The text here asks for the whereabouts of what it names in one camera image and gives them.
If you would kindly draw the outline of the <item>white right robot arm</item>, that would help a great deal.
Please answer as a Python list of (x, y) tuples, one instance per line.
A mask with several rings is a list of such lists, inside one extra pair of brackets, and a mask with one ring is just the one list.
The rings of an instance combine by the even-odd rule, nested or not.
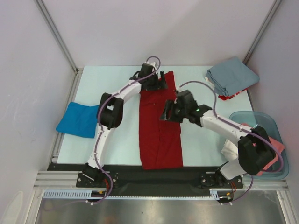
[(221, 165), (215, 176), (220, 187), (227, 187), (233, 178), (243, 174), (257, 175), (276, 156), (264, 128), (235, 123), (207, 105), (198, 105), (189, 90), (177, 92), (174, 100), (166, 100), (160, 117), (160, 120), (175, 123), (182, 123), (184, 119), (224, 136), (237, 147), (237, 158)]

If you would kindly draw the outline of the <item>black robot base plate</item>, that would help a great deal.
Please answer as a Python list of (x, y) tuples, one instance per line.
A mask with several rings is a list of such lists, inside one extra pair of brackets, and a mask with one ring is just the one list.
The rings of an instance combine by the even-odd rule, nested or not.
[(82, 164), (57, 164), (48, 171), (78, 171), (76, 187), (103, 188), (113, 194), (161, 193), (171, 196), (194, 196), (209, 189), (219, 189), (233, 194), (243, 188), (242, 178), (226, 180), (217, 167), (182, 167), (145, 170), (142, 166), (105, 165), (107, 172), (101, 182), (93, 182), (83, 176)]

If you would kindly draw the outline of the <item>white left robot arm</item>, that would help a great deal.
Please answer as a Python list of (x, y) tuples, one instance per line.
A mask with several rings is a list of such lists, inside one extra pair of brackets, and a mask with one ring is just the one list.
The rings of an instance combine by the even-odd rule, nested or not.
[(109, 137), (122, 122), (124, 104), (142, 90), (157, 91), (167, 89), (165, 73), (158, 71), (160, 66), (145, 62), (129, 81), (118, 91), (101, 96), (97, 112), (98, 126), (96, 128), (96, 141), (88, 162), (84, 165), (83, 176), (92, 186), (99, 186), (106, 176), (103, 171), (103, 158)]

